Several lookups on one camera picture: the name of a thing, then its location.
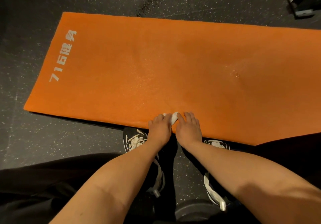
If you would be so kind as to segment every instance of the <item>floor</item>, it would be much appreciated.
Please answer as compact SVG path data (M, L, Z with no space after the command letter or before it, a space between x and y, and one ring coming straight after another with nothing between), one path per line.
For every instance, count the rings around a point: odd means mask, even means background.
M23 110L63 11L321 28L320 13L295 20L286 0L0 0L0 169L124 151L117 127ZM173 174L177 204L207 199L202 175L180 146Z

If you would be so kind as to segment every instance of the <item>yoga mat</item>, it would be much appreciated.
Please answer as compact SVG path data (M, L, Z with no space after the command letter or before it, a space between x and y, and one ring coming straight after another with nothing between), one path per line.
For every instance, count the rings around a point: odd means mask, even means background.
M63 13L24 109L140 128L160 113L193 111L204 137L250 145L318 133L320 38L319 30Z

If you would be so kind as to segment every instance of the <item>sneaker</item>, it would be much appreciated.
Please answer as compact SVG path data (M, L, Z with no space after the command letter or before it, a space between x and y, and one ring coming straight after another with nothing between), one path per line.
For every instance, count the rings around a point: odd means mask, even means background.
M129 152L133 149L136 149L140 145L144 144L147 141L147 138L147 133L144 133L141 129L125 127L123 133L125 151ZM160 164L158 163L158 160L159 156L157 154L153 161L153 163L157 165L157 177L154 186L147 190L148 193L154 194L156 198L160 197L160 192L165 187L165 176Z
M230 149L229 144L223 143L223 141L219 141L219 140L205 140L204 143L215 147L223 148L223 149ZM218 205L222 211L226 211L227 202L229 203L230 201L226 197L222 198L213 189L209 179L210 179L210 174L207 172L204 175L204 185L205 185L208 197L210 198L213 204Z

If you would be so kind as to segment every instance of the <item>finger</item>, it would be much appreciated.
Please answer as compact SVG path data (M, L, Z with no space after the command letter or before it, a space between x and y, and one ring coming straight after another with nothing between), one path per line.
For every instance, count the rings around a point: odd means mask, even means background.
M192 123L196 125L196 118L194 116L194 113L190 112L190 115L191 115Z
M198 128L201 128L200 127L200 121L196 118L196 125L198 126Z
M168 122L170 125L172 125L172 114L171 113L166 114L163 120Z
M186 117L186 122L192 122L191 115L188 112L184 112L184 115Z
M163 118L164 118L164 115L163 115L163 114L159 114L159 115L157 116L157 121L162 121Z
M180 113L177 113L177 118L179 119L180 124L185 123L185 119L183 118L183 116Z

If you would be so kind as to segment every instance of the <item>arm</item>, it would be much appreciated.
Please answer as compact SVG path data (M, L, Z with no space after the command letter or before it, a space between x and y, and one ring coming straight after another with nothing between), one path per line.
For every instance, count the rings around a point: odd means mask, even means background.
M50 224L122 223L154 157L171 136L171 116L149 121L148 140L103 165Z
M199 121L178 114L178 142L263 224L321 223L321 190L285 167L253 154L202 143Z

